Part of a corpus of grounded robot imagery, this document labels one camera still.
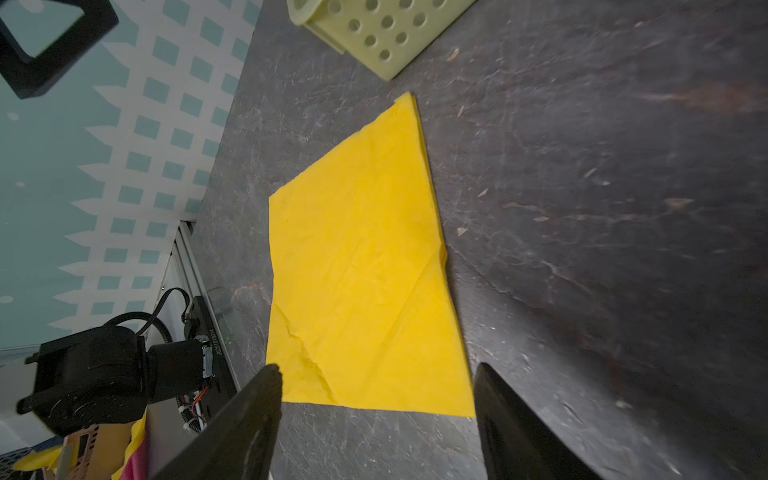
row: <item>table surface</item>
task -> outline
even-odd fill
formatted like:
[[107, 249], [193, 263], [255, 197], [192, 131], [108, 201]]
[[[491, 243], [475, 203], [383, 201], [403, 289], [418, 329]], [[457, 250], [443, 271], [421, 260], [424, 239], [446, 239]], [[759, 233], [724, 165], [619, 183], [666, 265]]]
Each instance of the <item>table surface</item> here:
[[[268, 197], [411, 91], [473, 371], [605, 478], [768, 475], [767, 14], [478, 0], [384, 82], [265, 0], [192, 236], [238, 379], [266, 354]], [[473, 419], [283, 412], [276, 480], [485, 478]]]

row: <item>black cable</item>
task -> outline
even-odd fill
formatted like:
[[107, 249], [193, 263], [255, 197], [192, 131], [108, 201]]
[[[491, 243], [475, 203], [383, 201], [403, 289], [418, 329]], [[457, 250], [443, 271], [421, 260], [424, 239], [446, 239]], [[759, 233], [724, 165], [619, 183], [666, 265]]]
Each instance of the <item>black cable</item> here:
[[[105, 323], [105, 325], [120, 325], [121, 323], [127, 322], [129, 320], [143, 320], [147, 322], [147, 325], [149, 325], [149, 321], [151, 318], [152, 318], [152, 314], [147, 312], [126, 312], [109, 320], [108, 322]], [[152, 325], [154, 325], [157, 331], [160, 332], [160, 336], [163, 337], [163, 341], [165, 343], [171, 343], [174, 341], [173, 337], [170, 336], [170, 331], [168, 330], [168, 327], [165, 326], [165, 323], [163, 323], [162, 320], [156, 318], [152, 322]]]
[[[174, 287], [172, 289], [169, 289], [167, 292], [163, 294], [163, 296], [160, 298], [160, 301], [157, 302], [157, 306], [154, 307], [154, 312], [147, 313], [147, 312], [126, 312], [121, 315], [116, 316], [113, 319], [110, 319], [105, 323], [105, 325], [119, 325], [123, 322], [127, 322], [128, 320], [143, 320], [146, 323], [143, 327], [139, 329], [138, 332], [136, 332], [136, 335], [141, 335], [142, 333], [146, 332], [147, 329], [154, 325], [154, 327], [157, 329], [158, 332], [160, 332], [160, 336], [163, 337], [163, 341], [165, 343], [172, 343], [174, 341], [173, 337], [170, 336], [170, 331], [168, 330], [168, 327], [165, 326], [165, 323], [163, 323], [162, 320], [157, 318], [158, 313], [160, 313], [160, 310], [163, 308], [163, 305], [165, 304], [165, 300], [167, 300], [168, 295], [170, 295], [171, 292], [174, 290], [178, 290], [181, 292], [182, 295], [184, 295], [184, 303], [186, 304], [184, 306], [184, 312], [187, 312], [187, 309], [190, 306], [190, 296], [189, 294], [182, 290], [181, 288]], [[176, 397], [176, 405], [181, 409], [181, 407], [186, 407], [184, 404], [184, 400], [181, 398], [181, 395]], [[194, 430], [196, 433], [200, 433], [200, 424], [198, 422], [193, 422], [194, 416], [192, 416], [192, 413], [184, 408], [181, 411], [181, 418], [184, 420], [184, 423], [190, 426], [192, 430]]]
[[178, 290], [181, 292], [182, 295], [184, 295], [184, 313], [187, 312], [187, 309], [190, 307], [190, 296], [189, 293], [185, 292], [181, 288], [175, 286], [174, 288], [166, 290], [165, 293], [163, 293], [163, 296], [160, 297], [160, 301], [157, 302], [157, 306], [154, 307], [154, 312], [152, 312], [152, 317], [147, 320], [147, 323], [139, 329], [138, 332], [136, 332], [136, 335], [141, 335], [142, 333], [146, 332], [150, 326], [152, 326], [152, 323], [154, 323], [155, 320], [157, 320], [157, 315], [160, 313], [160, 311], [163, 309], [163, 305], [165, 304], [165, 300], [168, 300], [168, 296], [171, 292], [174, 290]]

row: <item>yellow napkin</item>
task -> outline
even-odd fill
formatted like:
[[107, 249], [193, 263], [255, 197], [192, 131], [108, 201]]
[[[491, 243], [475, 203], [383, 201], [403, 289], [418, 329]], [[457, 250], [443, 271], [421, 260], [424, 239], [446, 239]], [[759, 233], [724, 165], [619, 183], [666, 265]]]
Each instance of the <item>yellow napkin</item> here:
[[411, 94], [270, 198], [283, 400], [473, 417]]
[[[14, 465], [14, 470], [21, 470], [22, 472], [33, 472], [40, 468], [47, 468], [56, 473], [58, 465], [58, 459], [61, 457], [61, 445], [51, 447], [43, 450], [42, 452], [29, 452], [27, 455], [21, 457]], [[69, 463], [69, 467], [72, 468], [78, 463], [78, 452], [80, 450], [80, 439], [75, 440], [74, 450], [72, 451], [72, 460]]]

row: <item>black bracket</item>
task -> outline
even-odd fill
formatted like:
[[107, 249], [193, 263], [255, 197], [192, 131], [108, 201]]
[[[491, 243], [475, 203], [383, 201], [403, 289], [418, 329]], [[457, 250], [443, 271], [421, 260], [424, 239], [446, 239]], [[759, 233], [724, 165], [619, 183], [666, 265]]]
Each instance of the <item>black bracket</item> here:
[[39, 97], [101, 40], [118, 16], [109, 0], [54, 0], [73, 5], [83, 15], [37, 57], [30, 57], [0, 19], [0, 74], [19, 98]]
[[488, 480], [600, 480], [487, 363], [475, 374], [475, 411]]

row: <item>scratch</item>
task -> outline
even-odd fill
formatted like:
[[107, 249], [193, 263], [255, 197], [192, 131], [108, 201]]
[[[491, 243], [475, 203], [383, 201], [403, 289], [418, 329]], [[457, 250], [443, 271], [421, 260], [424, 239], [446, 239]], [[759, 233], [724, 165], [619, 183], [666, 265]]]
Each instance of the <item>scratch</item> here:
[[490, 350], [486, 349], [485, 347], [482, 347], [482, 346], [478, 345], [477, 343], [467, 342], [467, 345], [470, 345], [472, 348], [476, 348], [476, 349], [482, 350], [485, 353], [485, 355], [487, 355], [491, 359], [496, 359], [496, 356], [493, 354], [493, 352], [491, 352]]
[[232, 297], [230, 298], [230, 302], [235, 300], [240, 294], [246, 290], [259, 290], [259, 293], [261, 295], [261, 298], [266, 302], [267, 305], [272, 306], [272, 302], [270, 302], [267, 297], [264, 295], [264, 291], [261, 288], [261, 285], [258, 283], [251, 283], [250, 285], [243, 285], [239, 286], [235, 289], [234, 292], [232, 292]]
[[768, 111], [768, 90], [757, 84], [709, 81], [698, 88], [672, 93], [641, 92], [645, 101], [679, 103], [720, 114], [750, 114]]
[[262, 438], [262, 435], [260, 435], [261, 430], [257, 430], [256, 433], [253, 435], [253, 438], [250, 440], [250, 444], [248, 445], [248, 449], [245, 453], [245, 458], [243, 459], [243, 476], [241, 477], [243, 480], [246, 480], [246, 478], [250, 478], [250, 476], [254, 473], [256, 473], [253, 470], [253, 467], [250, 466], [250, 453], [255, 450], [253, 447], [257, 440]]
[[695, 200], [693, 198], [665, 198], [664, 203], [670, 211], [680, 211], [692, 204]]
[[565, 215], [564, 217], [561, 217], [567, 220], [595, 220], [595, 221], [604, 221], [606, 223], [617, 223], [617, 222], [626, 222], [631, 220], [653, 220], [654, 217], [650, 215], [641, 215], [641, 214], [621, 214], [617, 215], [616, 217], [609, 217], [606, 215], [591, 215], [591, 214], [573, 214], [573, 215]]
[[537, 214], [542, 214], [542, 215], [545, 215], [547, 217], [551, 216], [549, 212], [547, 212], [546, 210], [544, 210], [541, 207], [537, 207], [535, 205], [521, 205], [521, 204], [519, 204], [517, 202], [509, 202], [508, 204], [503, 204], [502, 208], [519, 208], [519, 209], [522, 209], [522, 210], [528, 210], [528, 211], [531, 211], [531, 212], [536, 212]]
[[587, 295], [594, 297], [594, 294], [592, 293], [592, 290], [588, 289], [583, 283], [578, 282], [577, 280], [574, 280], [574, 279], [570, 278], [567, 274], [561, 272], [557, 265], [549, 263], [549, 262], [547, 262], [545, 260], [542, 260], [541, 263], [549, 267], [549, 270], [552, 272], [553, 276], [556, 276], [557, 278], [563, 279], [566, 282], [573, 283], [575, 286], [579, 287], [584, 292], [586, 292]]
[[667, 463], [667, 467], [669, 467], [672, 472], [675, 472], [678, 475], [682, 475], [680, 473], [680, 470], [678, 470], [676, 466], [672, 465], [670, 462], [668, 462], [666, 460], [664, 462]]
[[624, 477], [627, 477], [627, 478], [629, 478], [629, 475], [627, 475], [626, 473], [624, 473], [624, 472], [622, 472], [621, 470], [618, 470], [618, 469], [616, 469], [616, 468], [613, 468], [613, 467], [607, 467], [607, 466], [603, 466], [602, 468], [603, 468], [603, 470], [608, 470], [609, 472], [618, 473], [619, 475], [622, 475], [622, 476], [624, 476]]
[[563, 405], [563, 408], [565, 408], [565, 411], [568, 412], [577, 422], [581, 423], [582, 425], [584, 424], [584, 422], [581, 421], [581, 417], [577, 415], [573, 407], [568, 405], [566, 402], [561, 402], [561, 404]]
[[523, 355], [523, 363], [525, 364], [525, 366], [523, 368], [527, 372], [530, 372], [531, 370], [533, 370], [533, 367], [531, 366], [531, 361], [530, 361], [530, 359], [528, 358], [527, 355], [525, 355], [524, 353], [522, 355]]

